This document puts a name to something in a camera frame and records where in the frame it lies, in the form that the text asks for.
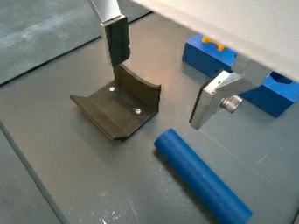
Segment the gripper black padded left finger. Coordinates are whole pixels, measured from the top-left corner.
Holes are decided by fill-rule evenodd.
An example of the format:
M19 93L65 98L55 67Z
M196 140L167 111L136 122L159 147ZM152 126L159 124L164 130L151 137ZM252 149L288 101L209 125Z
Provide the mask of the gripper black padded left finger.
M121 14L117 0L88 0L88 3L99 19L111 64L115 67L129 58L131 53L127 16Z

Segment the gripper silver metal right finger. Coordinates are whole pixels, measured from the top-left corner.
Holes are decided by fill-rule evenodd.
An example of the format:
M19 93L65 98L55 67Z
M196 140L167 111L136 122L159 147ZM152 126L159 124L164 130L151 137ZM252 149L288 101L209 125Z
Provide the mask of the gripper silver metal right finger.
M220 109L232 113L241 98L239 94L260 86L272 70L247 57L237 56L232 72L220 71L200 87L189 124L197 130Z

